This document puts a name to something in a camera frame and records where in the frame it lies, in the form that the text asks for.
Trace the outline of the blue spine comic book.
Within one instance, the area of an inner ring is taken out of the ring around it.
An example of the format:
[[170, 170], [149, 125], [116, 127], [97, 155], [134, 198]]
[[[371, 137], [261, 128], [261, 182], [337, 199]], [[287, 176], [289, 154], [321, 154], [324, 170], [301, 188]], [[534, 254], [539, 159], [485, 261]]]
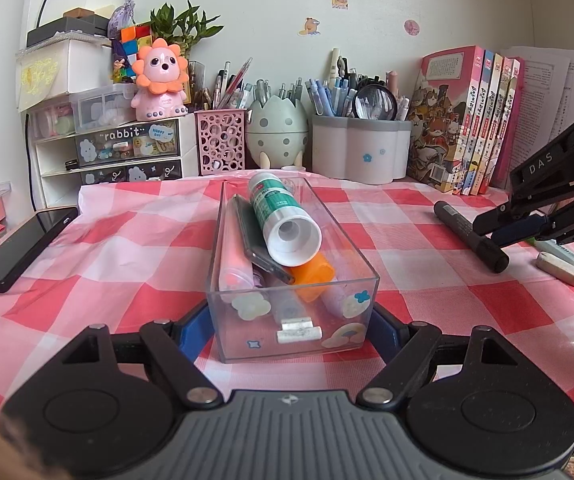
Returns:
[[455, 187], [453, 190], [453, 192], [456, 195], [462, 195], [465, 193], [464, 191], [465, 180], [468, 169], [470, 169], [470, 163], [472, 162], [475, 153], [475, 146], [477, 143], [478, 134], [482, 124], [482, 117], [484, 117], [487, 94], [492, 76], [493, 58], [494, 58], [494, 52], [491, 50], [485, 50], [484, 58], [482, 59], [481, 76], [479, 81], [477, 100], [475, 107], [473, 109], [472, 124], [470, 125], [470, 132], [468, 133], [467, 144], [462, 160], [461, 169], [460, 172], [458, 173], [458, 177], [456, 178]]

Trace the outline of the pink lion toy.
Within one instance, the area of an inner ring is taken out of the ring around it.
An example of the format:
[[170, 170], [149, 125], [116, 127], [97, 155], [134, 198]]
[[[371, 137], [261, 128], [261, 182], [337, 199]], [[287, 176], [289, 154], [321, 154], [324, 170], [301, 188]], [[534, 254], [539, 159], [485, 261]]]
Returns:
[[157, 38], [141, 47], [132, 65], [137, 92], [130, 101], [138, 122], [154, 122], [187, 114], [184, 84], [189, 81], [188, 61], [177, 44]]

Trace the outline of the magnifying glass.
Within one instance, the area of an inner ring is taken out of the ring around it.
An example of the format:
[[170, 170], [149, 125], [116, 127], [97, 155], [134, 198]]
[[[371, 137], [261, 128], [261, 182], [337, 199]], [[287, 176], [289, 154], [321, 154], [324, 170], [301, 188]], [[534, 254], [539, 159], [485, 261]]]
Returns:
[[397, 99], [382, 84], [365, 84], [357, 90], [352, 106], [359, 119], [394, 120], [398, 115]]

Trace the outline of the pink perforated pen holder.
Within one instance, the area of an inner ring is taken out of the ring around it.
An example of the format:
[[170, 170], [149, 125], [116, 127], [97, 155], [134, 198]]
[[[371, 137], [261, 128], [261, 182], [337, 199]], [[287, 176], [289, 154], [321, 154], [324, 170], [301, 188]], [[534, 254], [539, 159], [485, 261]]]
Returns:
[[195, 124], [199, 171], [202, 176], [245, 168], [245, 110], [202, 110], [195, 114]]

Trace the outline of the red pink spine comic book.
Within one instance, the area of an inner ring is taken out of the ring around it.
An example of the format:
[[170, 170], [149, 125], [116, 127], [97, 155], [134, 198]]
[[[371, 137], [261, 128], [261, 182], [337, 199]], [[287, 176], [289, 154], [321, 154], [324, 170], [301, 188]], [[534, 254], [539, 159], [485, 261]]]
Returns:
[[511, 72], [512, 62], [496, 53], [493, 60], [484, 117], [482, 117], [482, 124], [473, 156], [475, 172], [472, 186], [470, 187], [470, 195], [478, 195], [484, 192], [482, 180], [484, 180], [486, 171], [490, 166], [492, 149], [494, 143], [496, 143], [496, 135], [499, 132], [503, 116]]

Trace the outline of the white spine comic book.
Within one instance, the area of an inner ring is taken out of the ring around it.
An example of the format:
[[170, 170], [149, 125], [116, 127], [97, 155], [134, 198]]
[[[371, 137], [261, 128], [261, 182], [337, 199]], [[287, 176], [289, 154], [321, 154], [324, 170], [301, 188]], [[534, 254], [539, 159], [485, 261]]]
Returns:
[[496, 146], [496, 138], [501, 130], [502, 122], [508, 119], [513, 99], [513, 88], [510, 87], [513, 71], [513, 58], [505, 56], [503, 60], [501, 81], [498, 94], [496, 95], [496, 105], [492, 114], [492, 122], [488, 133], [487, 142], [482, 155], [482, 162], [475, 180], [477, 184], [476, 193], [485, 194], [490, 185], [491, 174], [493, 173], [493, 152]]

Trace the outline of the dirty white eraser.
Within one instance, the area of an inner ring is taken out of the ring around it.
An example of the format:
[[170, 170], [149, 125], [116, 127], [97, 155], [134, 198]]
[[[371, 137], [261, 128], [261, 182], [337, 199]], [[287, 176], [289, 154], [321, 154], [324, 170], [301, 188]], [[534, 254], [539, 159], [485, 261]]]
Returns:
[[563, 283], [574, 286], [574, 265], [552, 255], [549, 252], [540, 252], [537, 256], [536, 266], [543, 272], [550, 274]]

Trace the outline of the pink checkered table cloth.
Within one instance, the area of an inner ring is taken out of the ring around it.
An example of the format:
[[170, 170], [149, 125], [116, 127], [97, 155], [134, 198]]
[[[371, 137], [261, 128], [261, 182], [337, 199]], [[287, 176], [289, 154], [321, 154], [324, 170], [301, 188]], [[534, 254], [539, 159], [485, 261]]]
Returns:
[[[508, 270], [494, 274], [438, 221], [427, 185], [310, 183], [397, 318], [448, 334], [492, 326], [574, 399], [574, 287], [537, 269], [534, 248], [512, 246]], [[82, 188], [80, 217], [0, 295], [0, 404], [86, 326], [134, 332], [198, 304], [220, 191], [214, 178]]]

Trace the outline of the blue grey pen case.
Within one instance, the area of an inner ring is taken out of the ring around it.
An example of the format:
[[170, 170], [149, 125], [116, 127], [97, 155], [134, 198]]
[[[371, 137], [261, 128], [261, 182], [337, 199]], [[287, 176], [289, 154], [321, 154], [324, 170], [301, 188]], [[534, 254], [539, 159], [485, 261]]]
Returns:
[[298, 295], [288, 287], [271, 287], [267, 292], [267, 299], [271, 304], [273, 319], [278, 325], [304, 317]]

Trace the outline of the lilac clear gel pen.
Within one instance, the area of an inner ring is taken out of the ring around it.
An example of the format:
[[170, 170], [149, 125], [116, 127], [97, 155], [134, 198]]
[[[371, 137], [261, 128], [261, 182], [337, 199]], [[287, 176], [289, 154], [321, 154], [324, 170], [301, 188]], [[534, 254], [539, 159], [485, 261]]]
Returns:
[[345, 285], [327, 286], [321, 299], [326, 310], [337, 318], [355, 318], [360, 314], [360, 304], [354, 298], [353, 290]]

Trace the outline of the black marker pen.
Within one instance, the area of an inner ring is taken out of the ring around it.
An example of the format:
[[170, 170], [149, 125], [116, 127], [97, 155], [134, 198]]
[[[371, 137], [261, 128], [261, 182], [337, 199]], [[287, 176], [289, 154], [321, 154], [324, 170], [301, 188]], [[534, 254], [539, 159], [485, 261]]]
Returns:
[[434, 203], [434, 213], [478, 259], [493, 273], [502, 273], [510, 263], [510, 257], [490, 240], [473, 230], [473, 223], [444, 200]]

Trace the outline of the stack of printed papers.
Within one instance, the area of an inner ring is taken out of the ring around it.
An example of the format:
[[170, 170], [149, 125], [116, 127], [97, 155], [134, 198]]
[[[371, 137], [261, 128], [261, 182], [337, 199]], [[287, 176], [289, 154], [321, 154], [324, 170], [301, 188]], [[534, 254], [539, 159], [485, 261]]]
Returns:
[[503, 53], [524, 62], [510, 158], [514, 169], [574, 122], [574, 50], [511, 47]]

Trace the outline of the rubik's cube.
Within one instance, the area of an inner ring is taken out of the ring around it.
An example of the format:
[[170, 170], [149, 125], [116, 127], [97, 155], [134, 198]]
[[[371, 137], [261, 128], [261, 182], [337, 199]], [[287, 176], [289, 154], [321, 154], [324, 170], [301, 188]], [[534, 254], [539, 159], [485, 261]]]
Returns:
[[150, 47], [153, 35], [149, 23], [122, 28], [112, 40], [112, 81], [115, 84], [129, 82], [135, 77], [132, 65], [138, 60], [138, 51]]

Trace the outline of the orange cap highlighter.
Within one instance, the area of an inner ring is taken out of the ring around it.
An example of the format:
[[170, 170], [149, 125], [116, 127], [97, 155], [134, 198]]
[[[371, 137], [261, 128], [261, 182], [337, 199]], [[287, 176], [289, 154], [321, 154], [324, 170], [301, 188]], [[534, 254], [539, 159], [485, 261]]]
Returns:
[[323, 252], [318, 252], [310, 261], [289, 269], [293, 286], [299, 299], [311, 304], [324, 292], [327, 284], [336, 278], [336, 270]]

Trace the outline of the black lead refill case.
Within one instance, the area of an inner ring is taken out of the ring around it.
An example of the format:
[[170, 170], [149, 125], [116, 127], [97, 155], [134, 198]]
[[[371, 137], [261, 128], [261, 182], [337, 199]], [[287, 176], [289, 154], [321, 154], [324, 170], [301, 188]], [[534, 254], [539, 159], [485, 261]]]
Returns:
[[287, 285], [292, 285], [295, 282], [293, 274], [270, 256], [251, 203], [238, 194], [232, 197], [232, 203], [247, 258], [265, 273], [273, 275]]

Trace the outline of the grey white flower pen holder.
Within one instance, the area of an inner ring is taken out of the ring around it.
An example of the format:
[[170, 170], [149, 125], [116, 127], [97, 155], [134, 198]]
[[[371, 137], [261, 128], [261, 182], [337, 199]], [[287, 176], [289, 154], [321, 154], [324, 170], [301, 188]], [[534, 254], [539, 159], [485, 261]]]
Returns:
[[410, 122], [312, 117], [312, 171], [327, 178], [387, 184], [406, 176]]

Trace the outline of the purple cartoon pen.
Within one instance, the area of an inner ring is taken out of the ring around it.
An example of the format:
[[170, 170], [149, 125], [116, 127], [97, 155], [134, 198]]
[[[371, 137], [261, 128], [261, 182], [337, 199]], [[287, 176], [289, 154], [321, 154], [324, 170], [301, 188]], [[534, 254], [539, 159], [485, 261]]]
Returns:
[[265, 286], [265, 281], [264, 281], [264, 274], [262, 273], [262, 271], [257, 268], [253, 268], [252, 275], [253, 275], [253, 286], [255, 286], [255, 288], [263, 288]]

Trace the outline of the white mini drawer unit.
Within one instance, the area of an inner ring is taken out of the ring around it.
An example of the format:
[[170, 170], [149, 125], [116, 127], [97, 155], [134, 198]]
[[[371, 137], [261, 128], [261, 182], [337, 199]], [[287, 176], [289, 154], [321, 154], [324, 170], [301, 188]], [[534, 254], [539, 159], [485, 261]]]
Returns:
[[133, 84], [112, 84], [28, 110], [40, 206], [75, 205], [83, 185], [198, 176], [194, 116], [136, 122], [135, 93]]

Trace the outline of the green cap highlighter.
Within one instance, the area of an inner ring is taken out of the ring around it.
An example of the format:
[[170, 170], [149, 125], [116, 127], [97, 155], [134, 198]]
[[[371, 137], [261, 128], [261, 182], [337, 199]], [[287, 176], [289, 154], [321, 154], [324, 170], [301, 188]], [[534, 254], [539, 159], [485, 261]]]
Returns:
[[539, 252], [547, 252], [574, 266], [574, 252], [565, 246], [557, 244], [555, 240], [535, 240], [528, 238], [527, 242], [537, 248]]

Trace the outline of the cream spine comic book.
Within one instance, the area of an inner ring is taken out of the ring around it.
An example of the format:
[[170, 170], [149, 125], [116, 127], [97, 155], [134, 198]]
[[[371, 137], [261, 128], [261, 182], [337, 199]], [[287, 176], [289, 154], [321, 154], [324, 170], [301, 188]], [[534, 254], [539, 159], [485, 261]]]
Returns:
[[464, 176], [461, 181], [462, 195], [473, 195], [473, 187], [478, 168], [484, 154], [491, 118], [496, 107], [496, 91], [499, 89], [503, 58], [496, 52], [487, 50], [484, 56], [478, 96], [474, 110], [474, 120], [466, 146], [463, 162]]

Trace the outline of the bamboo plant in pot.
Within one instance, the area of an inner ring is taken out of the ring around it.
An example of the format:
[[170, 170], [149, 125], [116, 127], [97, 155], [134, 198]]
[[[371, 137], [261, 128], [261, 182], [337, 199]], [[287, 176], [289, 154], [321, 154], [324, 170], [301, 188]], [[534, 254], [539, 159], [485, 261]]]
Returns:
[[191, 105], [197, 110], [207, 110], [211, 106], [211, 96], [203, 90], [199, 76], [205, 68], [196, 61], [191, 61], [191, 49], [202, 39], [217, 35], [224, 28], [217, 24], [220, 15], [207, 18], [200, 6], [194, 6], [187, 1], [187, 9], [176, 13], [174, 6], [165, 3], [158, 10], [150, 11], [150, 28], [153, 38], [164, 39], [168, 44], [176, 44], [181, 49], [181, 55], [188, 61], [188, 88], [191, 90]]

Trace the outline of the black smartphone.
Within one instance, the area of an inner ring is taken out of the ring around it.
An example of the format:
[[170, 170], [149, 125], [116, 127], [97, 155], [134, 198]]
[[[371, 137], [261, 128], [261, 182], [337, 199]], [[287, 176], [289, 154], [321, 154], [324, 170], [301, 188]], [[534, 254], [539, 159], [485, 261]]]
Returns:
[[78, 218], [78, 207], [37, 212], [0, 243], [0, 294], [8, 292], [21, 274]]

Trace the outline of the clear plastic organizer tray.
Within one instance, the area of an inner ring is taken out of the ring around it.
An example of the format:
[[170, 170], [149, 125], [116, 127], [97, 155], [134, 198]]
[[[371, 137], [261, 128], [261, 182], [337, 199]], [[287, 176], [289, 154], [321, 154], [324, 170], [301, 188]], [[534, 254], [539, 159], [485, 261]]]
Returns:
[[223, 361], [359, 348], [378, 284], [308, 180], [221, 184], [207, 298]]

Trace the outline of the green white glue stick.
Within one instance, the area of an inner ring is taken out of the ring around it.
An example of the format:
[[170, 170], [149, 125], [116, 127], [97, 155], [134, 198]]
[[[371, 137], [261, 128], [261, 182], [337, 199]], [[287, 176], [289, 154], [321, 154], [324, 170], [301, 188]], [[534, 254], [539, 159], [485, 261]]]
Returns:
[[248, 192], [271, 258], [289, 268], [311, 261], [322, 245], [321, 228], [283, 181], [270, 172], [258, 172]]

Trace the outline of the green egg pen holder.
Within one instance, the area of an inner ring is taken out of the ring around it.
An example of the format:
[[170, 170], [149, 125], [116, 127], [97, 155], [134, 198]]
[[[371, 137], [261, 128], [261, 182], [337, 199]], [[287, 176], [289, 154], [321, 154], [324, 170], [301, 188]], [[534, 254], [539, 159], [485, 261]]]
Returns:
[[271, 96], [264, 105], [252, 103], [246, 145], [261, 169], [304, 167], [308, 146], [308, 117], [300, 102]]

